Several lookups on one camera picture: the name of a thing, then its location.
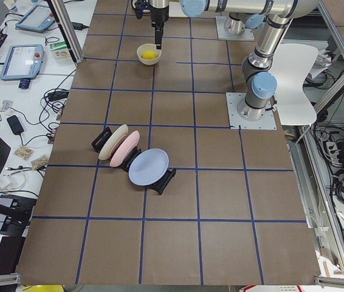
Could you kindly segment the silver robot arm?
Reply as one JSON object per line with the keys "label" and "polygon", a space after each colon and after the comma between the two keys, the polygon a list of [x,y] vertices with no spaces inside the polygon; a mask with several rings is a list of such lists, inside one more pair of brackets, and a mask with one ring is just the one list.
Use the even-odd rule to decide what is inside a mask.
{"label": "silver robot arm", "polygon": [[203,12],[253,13],[268,16],[256,53],[272,55],[288,25],[294,18],[307,15],[318,6],[318,1],[180,1],[185,16],[196,18]]}
{"label": "silver robot arm", "polygon": [[245,120],[261,119],[268,101],[275,94],[277,80],[269,73],[269,69],[273,55],[291,22],[290,18],[269,15],[254,51],[243,61],[242,70],[247,92],[237,109],[238,114]]}

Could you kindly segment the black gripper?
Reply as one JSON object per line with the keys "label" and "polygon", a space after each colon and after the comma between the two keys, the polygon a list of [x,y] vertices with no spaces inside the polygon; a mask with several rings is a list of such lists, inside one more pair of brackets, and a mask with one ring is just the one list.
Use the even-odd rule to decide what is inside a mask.
{"label": "black gripper", "polygon": [[169,6],[164,8],[155,8],[150,6],[151,25],[155,28],[156,49],[162,49],[162,37],[164,24],[169,19]]}

